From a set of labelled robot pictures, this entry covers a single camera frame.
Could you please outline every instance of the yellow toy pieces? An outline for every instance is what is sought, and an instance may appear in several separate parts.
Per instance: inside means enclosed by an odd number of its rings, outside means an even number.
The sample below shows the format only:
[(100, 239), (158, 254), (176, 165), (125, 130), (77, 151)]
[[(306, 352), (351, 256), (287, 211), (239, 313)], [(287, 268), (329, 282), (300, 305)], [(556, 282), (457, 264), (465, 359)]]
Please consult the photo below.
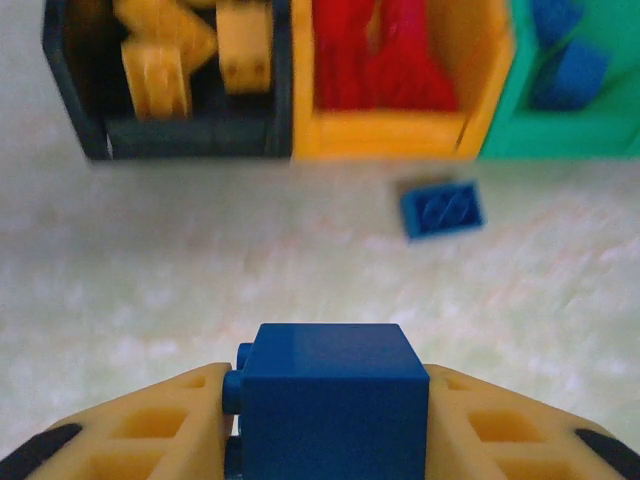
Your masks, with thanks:
[(81, 430), (29, 480), (224, 480), (230, 368), (214, 363), (56, 423)]
[(574, 433), (602, 427), (438, 365), (431, 377), (427, 480), (621, 480)]
[(220, 2), (216, 24), (225, 90), (230, 94), (268, 91), (273, 36), (271, 3)]
[(122, 45), (122, 60), (138, 118), (190, 115), (191, 88), (177, 46), (133, 38)]
[(215, 31), (171, 0), (115, 0), (114, 12), (135, 35), (180, 47), (187, 75), (204, 65), (218, 49)]
[[(216, 7), (217, 32), (189, 6)], [(227, 94), (271, 88), (271, 3), (114, 0), (113, 9), (133, 33), (122, 60), (138, 119), (189, 117), (190, 75), (216, 53)]]

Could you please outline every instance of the white floor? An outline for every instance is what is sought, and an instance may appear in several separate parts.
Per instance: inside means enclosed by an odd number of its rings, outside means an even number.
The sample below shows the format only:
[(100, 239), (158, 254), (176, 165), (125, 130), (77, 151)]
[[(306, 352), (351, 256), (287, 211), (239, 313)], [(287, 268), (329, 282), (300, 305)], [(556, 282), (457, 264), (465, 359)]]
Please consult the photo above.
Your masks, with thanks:
[[(90, 168), (0, 0), (0, 457), (263, 322), (397, 322), (420, 357), (640, 450), (640, 164)], [(488, 220), (409, 245), (396, 186), (477, 179)]]

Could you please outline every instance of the green bin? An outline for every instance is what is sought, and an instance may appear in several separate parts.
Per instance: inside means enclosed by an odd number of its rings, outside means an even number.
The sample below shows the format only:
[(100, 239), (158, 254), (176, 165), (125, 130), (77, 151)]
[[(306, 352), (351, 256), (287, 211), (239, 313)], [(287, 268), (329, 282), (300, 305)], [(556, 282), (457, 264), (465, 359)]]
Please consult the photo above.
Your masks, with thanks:
[(640, 0), (582, 0), (574, 33), (611, 55), (605, 85), (586, 109), (536, 111), (530, 90), (540, 49), (530, 0), (512, 0), (517, 51), (481, 160), (640, 155)]

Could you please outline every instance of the blue lego brick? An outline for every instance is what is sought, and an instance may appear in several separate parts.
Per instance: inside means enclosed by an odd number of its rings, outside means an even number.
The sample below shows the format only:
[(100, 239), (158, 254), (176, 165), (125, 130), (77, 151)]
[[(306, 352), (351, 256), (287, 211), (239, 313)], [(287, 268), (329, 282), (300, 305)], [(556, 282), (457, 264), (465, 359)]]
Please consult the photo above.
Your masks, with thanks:
[(581, 40), (572, 40), (543, 65), (531, 103), (538, 110), (579, 110), (600, 93), (609, 58)]
[(397, 325), (265, 324), (242, 349), (245, 480), (424, 480), (429, 375)]
[(584, 7), (572, 0), (531, 0), (538, 42), (550, 48), (566, 38), (582, 21)]
[(400, 201), (410, 239), (481, 227), (484, 223), (475, 183), (411, 190)]

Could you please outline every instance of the plastic container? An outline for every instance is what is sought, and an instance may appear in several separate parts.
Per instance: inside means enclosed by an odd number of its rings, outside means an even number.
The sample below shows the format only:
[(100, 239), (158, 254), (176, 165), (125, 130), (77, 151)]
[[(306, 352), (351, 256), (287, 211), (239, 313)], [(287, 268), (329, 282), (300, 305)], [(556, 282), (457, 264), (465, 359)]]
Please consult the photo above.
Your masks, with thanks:
[(332, 113), (315, 105), (312, 0), (292, 0), (296, 161), (478, 154), (515, 49), (507, 0), (428, 0), (427, 8), (431, 43), (460, 111)]
[[(290, 157), (291, 17), (286, 2), (273, 5), (268, 94), (227, 95), (214, 60), (192, 77), (191, 119), (140, 122), (121, 59), (128, 33), (113, 16), (111, 0), (46, 0), (42, 45), (86, 156)], [(215, 11), (198, 13), (215, 27)]]
[(575, 35), (610, 55), (601, 93), (580, 111), (543, 112), (529, 105), (544, 53), (538, 46), (530, 0), (512, 0), (518, 48), (483, 159), (640, 154), (640, 2), (584, 0)]

